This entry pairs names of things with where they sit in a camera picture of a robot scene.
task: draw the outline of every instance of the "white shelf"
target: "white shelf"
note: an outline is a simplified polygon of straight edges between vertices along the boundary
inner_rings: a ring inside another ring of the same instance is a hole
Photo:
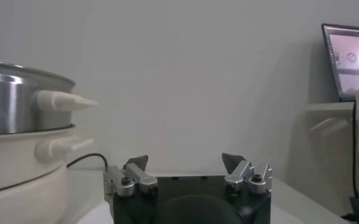
[[[352,120],[353,102],[316,103],[307,105],[307,114],[315,121],[310,131],[327,136],[344,127]]]
[[[334,115],[337,117],[347,117],[352,115],[353,105],[353,102],[309,104],[307,112],[310,114],[323,114],[327,117],[334,117]]]

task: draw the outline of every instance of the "pot handle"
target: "pot handle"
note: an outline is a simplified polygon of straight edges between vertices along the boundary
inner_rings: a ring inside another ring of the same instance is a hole
[[[37,93],[37,105],[43,111],[76,111],[98,106],[98,102],[76,94],[41,90]]]
[[[51,161],[65,156],[67,153],[86,149],[94,143],[94,139],[84,139],[77,135],[46,139],[35,147],[35,157],[41,161]]]

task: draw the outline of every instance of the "laptop screen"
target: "laptop screen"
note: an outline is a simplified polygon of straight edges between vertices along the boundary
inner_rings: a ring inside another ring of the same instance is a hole
[[[359,27],[323,24],[323,34],[341,100],[359,90]]]

